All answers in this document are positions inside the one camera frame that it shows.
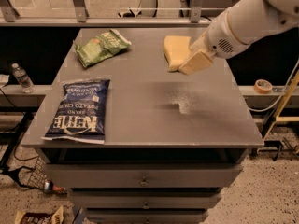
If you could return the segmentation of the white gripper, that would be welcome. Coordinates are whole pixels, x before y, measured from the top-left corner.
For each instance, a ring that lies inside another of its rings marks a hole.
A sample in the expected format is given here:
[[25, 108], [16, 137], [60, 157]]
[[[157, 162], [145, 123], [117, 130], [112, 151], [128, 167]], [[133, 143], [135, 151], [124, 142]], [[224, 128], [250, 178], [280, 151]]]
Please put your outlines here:
[[229, 11], [225, 10], [190, 44], [192, 53], [178, 70], [184, 75], [190, 75], [208, 68], [215, 57], [229, 59], [248, 47], [235, 37], [229, 24]]

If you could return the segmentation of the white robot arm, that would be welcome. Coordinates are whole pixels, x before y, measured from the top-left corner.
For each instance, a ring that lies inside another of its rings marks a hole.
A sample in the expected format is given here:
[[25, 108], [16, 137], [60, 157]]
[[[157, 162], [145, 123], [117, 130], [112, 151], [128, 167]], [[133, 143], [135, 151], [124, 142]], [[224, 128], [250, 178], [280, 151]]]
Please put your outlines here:
[[190, 45], [179, 72], [208, 68], [215, 58], [232, 58], [254, 42], [290, 30], [299, 23], [299, 0], [240, 0], [226, 8]]

